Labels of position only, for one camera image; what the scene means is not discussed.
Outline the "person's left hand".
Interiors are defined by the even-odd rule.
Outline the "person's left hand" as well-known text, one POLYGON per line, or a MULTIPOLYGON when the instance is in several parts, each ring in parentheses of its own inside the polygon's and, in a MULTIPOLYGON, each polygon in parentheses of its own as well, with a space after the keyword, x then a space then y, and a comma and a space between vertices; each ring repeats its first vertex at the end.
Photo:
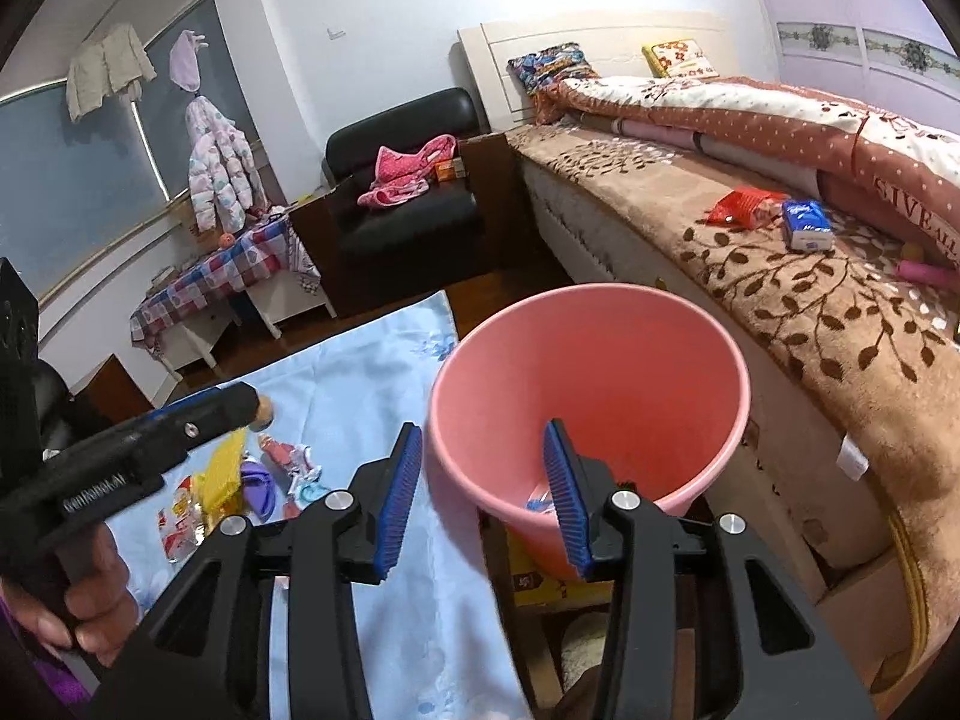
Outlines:
POLYGON ((140 610, 127 588, 127 564, 104 523, 94 530, 91 559, 91 572, 65 592, 65 606, 76 619, 75 628, 11 578, 2 578, 2 600, 14 621, 47 650, 68 650, 78 644, 103 667, 110 667, 137 629, 140 610))

